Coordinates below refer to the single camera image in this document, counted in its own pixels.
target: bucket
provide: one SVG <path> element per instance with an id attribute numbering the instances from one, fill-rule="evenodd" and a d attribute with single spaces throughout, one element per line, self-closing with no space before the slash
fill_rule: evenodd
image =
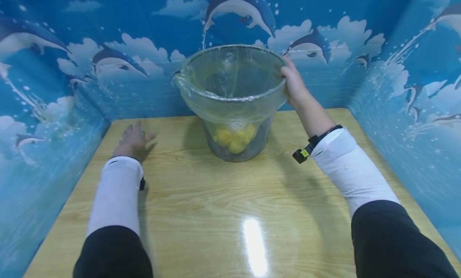
<path id="1" fill-rule="evenodd" d="M 217 157 L 243 162 L 262 151 L 273 115 L 288 98 L 285 65 L 272 51 L 242 44 L 207 48 L 184 61 L 173 80 Z"/>

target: yellow tag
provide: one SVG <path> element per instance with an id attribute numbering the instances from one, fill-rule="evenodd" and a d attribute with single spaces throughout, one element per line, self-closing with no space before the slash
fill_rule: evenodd
<path id="1" fill-rule="evenodd" d="M 309 157 L 309 153 L 307 152 L 306 149 L 301 150 L 301 155 L 303 155 L 306 158 Z"/>

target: blue backdrop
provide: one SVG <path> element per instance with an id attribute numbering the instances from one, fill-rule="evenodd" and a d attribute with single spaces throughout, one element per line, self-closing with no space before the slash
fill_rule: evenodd
<path id="1" fill-rule="evenodd" d="M 0 276 L 24 274 L 111 121 L 191 115 L 172 74 L 236 43 L 351 110 L 461 258 L 459 2 L 0 0 Z"/>

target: white sleeve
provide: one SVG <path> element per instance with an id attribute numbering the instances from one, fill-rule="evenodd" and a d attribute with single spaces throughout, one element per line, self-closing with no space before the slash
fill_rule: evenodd
<path id="1" fill-rule="evenodd" d="M 113 157 L 101 172 L 87 237 L 107 226 L 124 226 L 139 236 L 138 192 L 144 171 L 131 157 Z"/>
<path id="2" fill-rule="evenodd" d="M 345 197 L 351 217 L 362 205 L 375 200 L 400 202 L 370 157 L 346 129 L 329 133 L 312 156 Z"/>

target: black sleeve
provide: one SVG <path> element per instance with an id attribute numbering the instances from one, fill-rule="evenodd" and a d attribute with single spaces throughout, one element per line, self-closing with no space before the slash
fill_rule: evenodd
<path id="1" fill-rule="evenodd" d="M 91 233 L 73 272 L 74 278 L 153 278 L 152 265 L 139 236 L 123 226 Z"/>
<path id="2" fill-rule="evenodd" d="M 361 206 L 352 217 L 352 242 L 358 278 L 459 277 L 445 253 L 395 202 Z"/>

